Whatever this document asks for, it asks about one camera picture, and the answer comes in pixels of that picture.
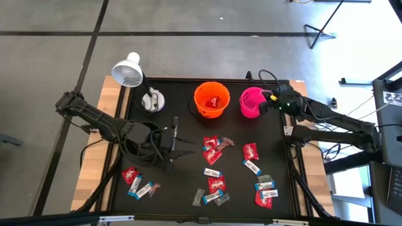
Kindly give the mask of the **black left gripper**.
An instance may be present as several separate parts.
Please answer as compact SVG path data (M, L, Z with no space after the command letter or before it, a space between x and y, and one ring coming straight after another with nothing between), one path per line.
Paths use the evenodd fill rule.
M178 141L189 144L196 144L195 141L177 137L178 130L178 117L174 117L171 127L164 128L158 138L158 149L161 152L164 161L164 170L167 173L173 172L173 160L181 158L186 155L195 154L191 150L176 150L176 138Z

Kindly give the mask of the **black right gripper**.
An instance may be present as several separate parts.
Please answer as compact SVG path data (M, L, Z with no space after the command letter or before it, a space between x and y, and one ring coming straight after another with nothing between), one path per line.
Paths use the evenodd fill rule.
M303 119L302 116L302 98L301 94L291 87L282 91L273 91L273 107L279 109L282 113L293 116L296 119ZM260 115L266 114L272 106L271 101L264 101L259 104Z

